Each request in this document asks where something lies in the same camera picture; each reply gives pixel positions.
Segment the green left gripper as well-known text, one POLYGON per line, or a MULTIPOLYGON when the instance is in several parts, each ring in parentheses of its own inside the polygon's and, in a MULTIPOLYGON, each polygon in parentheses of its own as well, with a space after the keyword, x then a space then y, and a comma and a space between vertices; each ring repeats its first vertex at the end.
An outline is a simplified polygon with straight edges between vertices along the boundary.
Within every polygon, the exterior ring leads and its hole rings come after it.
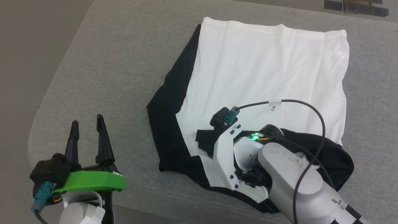
MULTIPOLYGON (((97 115, 96 129, 98 132, 98 154, 95 162, 109 166, 114 164, 115 157, 109 140, 104 118, 97 115)), ((78 140, 80 138, 79 123, 74 120, 65 150, 66 160, 71 166, 80 166, 78 158, 78 140)), ((77 171, 69 174, 63 187, 55 189, 53 194, 68 191, 116 191, 126 188, 126 180, 122 174, 107 171, 77 171)))

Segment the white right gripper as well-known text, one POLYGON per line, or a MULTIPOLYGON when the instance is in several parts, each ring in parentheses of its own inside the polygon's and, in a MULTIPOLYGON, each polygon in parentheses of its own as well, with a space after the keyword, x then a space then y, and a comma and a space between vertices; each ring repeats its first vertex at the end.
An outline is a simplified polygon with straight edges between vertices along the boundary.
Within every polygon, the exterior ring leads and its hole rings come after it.
POLYGON ((240 190, 242 186, 271 190, 271 177, 262 164, 267 145, 253 136, 234 139, 242 132, 240 124, 232 124, 216 140, 213 162, 226 188, 240 190))

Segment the black and white garment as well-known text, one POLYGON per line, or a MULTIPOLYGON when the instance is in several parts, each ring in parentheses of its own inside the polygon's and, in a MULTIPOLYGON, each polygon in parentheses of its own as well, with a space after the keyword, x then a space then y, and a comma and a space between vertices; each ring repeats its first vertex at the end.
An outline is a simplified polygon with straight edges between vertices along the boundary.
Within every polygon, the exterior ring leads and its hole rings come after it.
POLYGON ((147 105, 159 170, 187 175, 204 189, 260 212, 278 213, 259 194, 225 187, 211 157, 217 135, 210 120, 223 107, 294 99, 323 116, 326 140, 318 159, 325 170, 320 174, 330 183, 328 173, 340 190, 354 171, 341 145, 348 61, 345 30, 315 32, 205 17, 147 105))

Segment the short black floor mat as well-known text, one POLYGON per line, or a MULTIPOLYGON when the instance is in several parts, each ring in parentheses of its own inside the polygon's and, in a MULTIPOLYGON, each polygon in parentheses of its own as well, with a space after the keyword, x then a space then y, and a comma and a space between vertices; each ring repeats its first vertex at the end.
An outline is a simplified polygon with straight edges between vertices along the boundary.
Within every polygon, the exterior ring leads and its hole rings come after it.
POLYGON ((324 0, 324 9, 342 12, 343 2, 341 0, 324 0))

